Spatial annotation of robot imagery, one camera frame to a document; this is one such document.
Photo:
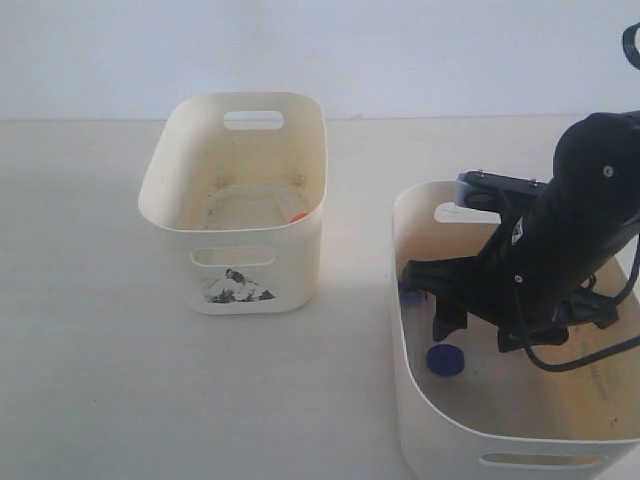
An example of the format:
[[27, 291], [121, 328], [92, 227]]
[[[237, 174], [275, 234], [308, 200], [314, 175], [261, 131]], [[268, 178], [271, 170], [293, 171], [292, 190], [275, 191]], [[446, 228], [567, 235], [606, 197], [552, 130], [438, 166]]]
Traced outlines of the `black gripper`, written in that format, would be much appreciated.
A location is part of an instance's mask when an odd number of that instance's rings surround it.
[[468, 328], [473, 314], [497, 328], [500, 353], [526, 350], [532, 345], [563, 345], [569, 329], [593, 324], [606, 329], [618, 321], [620, 300], [593, 291], [594, 276], [567, 287], [553, 286], [533, 273], [521, 277], [494, 233], [476, 256], [410, 260], [402, 270], [406, 287], [435, 297], [434, 342]]

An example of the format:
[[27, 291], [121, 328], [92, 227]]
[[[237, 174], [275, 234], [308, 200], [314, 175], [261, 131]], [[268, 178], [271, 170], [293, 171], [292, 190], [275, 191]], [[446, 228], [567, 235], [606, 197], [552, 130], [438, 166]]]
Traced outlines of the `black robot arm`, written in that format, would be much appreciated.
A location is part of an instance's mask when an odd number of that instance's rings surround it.
[[497, 328], [503, 352], [558, 346], [574, 325], [611, 322], [615, 300], [585, 284], [639, 232], [639, 115], [593, 113], [573, 124], [546, 183], [461, 173], [455, 202], [500, 223], [477, 254], [405, 266], [403, 284], [435, 297], [435, 340], [470, 316]]

